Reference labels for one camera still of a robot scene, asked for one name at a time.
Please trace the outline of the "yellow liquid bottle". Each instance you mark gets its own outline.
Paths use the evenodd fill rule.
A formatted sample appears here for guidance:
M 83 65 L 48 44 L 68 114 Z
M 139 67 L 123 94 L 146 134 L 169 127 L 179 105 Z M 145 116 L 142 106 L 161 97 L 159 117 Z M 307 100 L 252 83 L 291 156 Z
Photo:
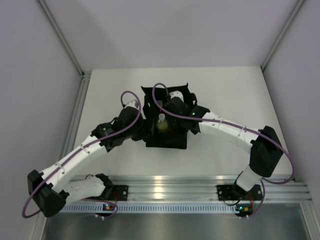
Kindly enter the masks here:
M 167 132 L 169 127 L 166 119 L 166 115 L 164 113 L 160 113 L 158 115 L 158 120 L 156 122 L 156 128 L 159 132 Z

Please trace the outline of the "black canvas bag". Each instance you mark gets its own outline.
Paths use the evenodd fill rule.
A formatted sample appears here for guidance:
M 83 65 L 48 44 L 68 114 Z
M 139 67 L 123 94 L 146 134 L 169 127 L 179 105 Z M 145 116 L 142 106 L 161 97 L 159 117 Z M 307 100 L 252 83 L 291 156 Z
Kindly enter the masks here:
M 144 92 L 143 113 L 145 116 L 144 126 L 148 132 L 148 137 L 144 139 L 148 148 L 171 148 L 182 149 L 187 148 L 187 129 L 169 130 L 167 132 L 159 132 L 156 128 L 158 115 L 163 113 L 155 104 L 152 96 L 152 87 L 142 87 Z M 197 105 L 197 97 L 191 93 L 188 85 L 172 86 L 167 89 L 157 87 L 154 91 L 155 99 L 164 108 L 164 105 L 170 100 L 167 99 L 169 92 L 180 91 L 184 97 L 184 103 L 190 106 Z

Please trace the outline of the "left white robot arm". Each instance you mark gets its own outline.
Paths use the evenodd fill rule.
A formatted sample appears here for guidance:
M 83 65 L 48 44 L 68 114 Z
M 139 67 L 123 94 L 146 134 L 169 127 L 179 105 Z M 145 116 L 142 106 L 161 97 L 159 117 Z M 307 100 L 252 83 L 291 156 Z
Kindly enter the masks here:
M 125 140 L 139 141 L 143 132 L 141 109 L 127 104 L 111 122 L 99 124 L 78 147 L 52 166 L 27 175 L 29 201 L 47 218 L 66 204 L 79 200 L 112 200 L 114 184 L 103 173 L 74 181 L 80 170 L 120 146 Z

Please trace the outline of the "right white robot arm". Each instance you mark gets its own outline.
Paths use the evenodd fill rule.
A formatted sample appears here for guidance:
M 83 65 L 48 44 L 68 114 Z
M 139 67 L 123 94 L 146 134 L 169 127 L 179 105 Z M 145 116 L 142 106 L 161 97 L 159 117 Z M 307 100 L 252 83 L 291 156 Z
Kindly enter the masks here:
M 236 127 L 203 106 L 190 106 L 179 97 L 170 99 L 163 108 L 178 117 L 173 122 L 190 130 L 192 133 L 209 134 L 225 140 L 249 154 L 249 164 L 238 175 L 229 194 L 242 200 L 251 193 L 251 189 L 262 178 L 270 177 L 283 152 L 275 130 L 270 126 L 250 132 L 246 127 Z

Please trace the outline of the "aluminium mounting rail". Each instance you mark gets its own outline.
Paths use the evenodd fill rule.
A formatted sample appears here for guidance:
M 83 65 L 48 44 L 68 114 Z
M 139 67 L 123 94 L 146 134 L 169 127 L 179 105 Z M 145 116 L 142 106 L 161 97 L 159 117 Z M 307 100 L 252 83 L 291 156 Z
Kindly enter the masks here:
M 234 175 L 139 176 L 111 175 L 115 185 L 128 186 L 129 202 L 218 202 L 217 185 L 232 184 Z M 312 200 L 306 183 L 264 183 L 267 203 L 304 203 Z

